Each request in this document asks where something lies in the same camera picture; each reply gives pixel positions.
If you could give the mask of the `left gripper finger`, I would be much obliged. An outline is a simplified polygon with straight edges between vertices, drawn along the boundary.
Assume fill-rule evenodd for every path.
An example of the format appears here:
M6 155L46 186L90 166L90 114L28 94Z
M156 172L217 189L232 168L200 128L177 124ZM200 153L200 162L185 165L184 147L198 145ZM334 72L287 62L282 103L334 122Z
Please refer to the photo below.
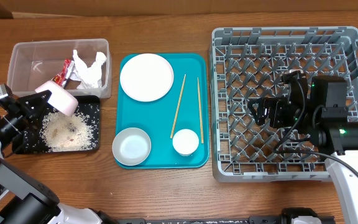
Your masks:
M12 152L14 154L41 154L39 148L40 124L30 124L12 142Z
M17 102L20 110L26 116L41 116L47 107L51 95L52 92L50 90L45 90L33 95L20 97L17 99Z

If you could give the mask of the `white bowl with food residue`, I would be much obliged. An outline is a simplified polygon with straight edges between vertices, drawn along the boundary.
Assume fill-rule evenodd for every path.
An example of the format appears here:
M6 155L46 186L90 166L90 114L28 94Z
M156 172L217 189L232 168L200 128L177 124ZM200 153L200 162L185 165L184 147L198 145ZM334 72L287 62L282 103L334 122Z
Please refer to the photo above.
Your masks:
M73 116L78 106L78 100L73 95L51 80L36 88L35 92L40 93L46 90L51 92L48 99L51 106L66 116Z

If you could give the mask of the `red snack wrapper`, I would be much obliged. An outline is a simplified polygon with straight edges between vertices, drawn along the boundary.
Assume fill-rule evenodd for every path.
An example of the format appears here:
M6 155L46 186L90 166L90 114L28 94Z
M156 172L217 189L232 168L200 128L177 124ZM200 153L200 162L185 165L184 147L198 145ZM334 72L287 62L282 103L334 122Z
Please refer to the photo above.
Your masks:
M69 80L69 77L74 69L74 61L71 59L65 59L63 69L60 73L56 74L52 81L55 82L57 85L64 88Z

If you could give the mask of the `white napkin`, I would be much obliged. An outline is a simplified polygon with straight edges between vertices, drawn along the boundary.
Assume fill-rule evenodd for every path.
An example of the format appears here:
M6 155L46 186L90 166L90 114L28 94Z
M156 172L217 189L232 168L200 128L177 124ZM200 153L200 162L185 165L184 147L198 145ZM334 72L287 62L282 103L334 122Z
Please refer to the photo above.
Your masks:
M77 50L73 50L73 60L75 64L75 73L70 76L71 80L79 81L77 90L101 88L102 86L102 66L107 57L102 52L97 52L95 61L90 67L79 58Z

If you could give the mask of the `wooden chopstick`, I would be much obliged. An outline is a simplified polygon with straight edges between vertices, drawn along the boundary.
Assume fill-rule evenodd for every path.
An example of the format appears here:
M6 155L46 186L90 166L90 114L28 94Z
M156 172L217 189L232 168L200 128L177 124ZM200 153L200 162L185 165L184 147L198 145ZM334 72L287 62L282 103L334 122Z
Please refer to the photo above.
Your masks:
M201 136L201 143L204 144L203 117L202 117L202 109L201 109L201 90L200 90L199 77L197 77L197 89L198 89L198 111L199 111L199 118L200 118L200 136Z
M184 87L185 87L185 82L186 82L186 74L184 74L182 85L181 85L181 90L180 90L180 95L178 97L177 108L176 108L176 111L175 111L175 117L174 117L174 120L173 120L170 139L173 139L173 135L174 135L174 132L175 132L175 126L176 126L176 123L177 123L178 112L179 112L179 109L180 109L181 99L182 99L182 96L183 96L183 90L184 90Z

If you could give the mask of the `small white cup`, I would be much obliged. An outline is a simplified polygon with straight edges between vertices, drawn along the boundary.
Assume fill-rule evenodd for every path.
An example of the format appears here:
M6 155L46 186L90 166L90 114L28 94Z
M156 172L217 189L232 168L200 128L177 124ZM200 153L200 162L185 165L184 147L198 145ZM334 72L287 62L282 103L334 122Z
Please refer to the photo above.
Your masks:
M173 136L173 148L182 156L191 155L198 146L198 135L190 129L181 129Z

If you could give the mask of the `shallow grey-white bowl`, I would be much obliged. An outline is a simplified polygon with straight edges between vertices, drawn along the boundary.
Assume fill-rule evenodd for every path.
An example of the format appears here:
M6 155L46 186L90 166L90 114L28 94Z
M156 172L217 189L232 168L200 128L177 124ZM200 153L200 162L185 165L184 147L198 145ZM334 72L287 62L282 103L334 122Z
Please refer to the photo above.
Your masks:
M114 158L125 166L136 166L148 158L151 152L149 135L139 128L120 131L112 142Z

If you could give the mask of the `large white plate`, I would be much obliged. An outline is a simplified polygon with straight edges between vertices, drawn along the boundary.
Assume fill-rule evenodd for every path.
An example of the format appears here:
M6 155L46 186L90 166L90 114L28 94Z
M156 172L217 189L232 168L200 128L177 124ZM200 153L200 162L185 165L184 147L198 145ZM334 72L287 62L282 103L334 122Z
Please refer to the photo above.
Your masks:
M120 84L124 93L141 102L156 101L171 89L174 72L170 63L157 54L139 54L121 69Z

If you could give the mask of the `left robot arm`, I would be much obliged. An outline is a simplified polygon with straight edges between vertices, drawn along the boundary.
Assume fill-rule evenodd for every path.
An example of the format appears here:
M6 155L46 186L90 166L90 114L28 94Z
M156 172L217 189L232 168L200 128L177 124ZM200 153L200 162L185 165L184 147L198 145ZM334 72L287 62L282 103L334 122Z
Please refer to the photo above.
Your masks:
M60 203L46 185L4 160L2 151L22 136L29 127L36 127L47 105L73 114L76 98L65 90L44 90L15 99L0 86L0 223L115 223L102 211L75 208Z

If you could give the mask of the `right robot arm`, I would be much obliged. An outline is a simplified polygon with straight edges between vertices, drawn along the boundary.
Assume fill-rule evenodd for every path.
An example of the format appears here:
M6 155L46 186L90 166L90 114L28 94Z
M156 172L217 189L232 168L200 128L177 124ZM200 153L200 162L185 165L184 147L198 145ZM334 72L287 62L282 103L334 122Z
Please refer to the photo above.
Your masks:
M347 119L347 82L330 75L308 82L300 71L282 75L281 82L290 87L287 96L249 100L256 124L269 120L273 128L306 135L318 149L307 153L324 159L346 223L358 223L358 122Z

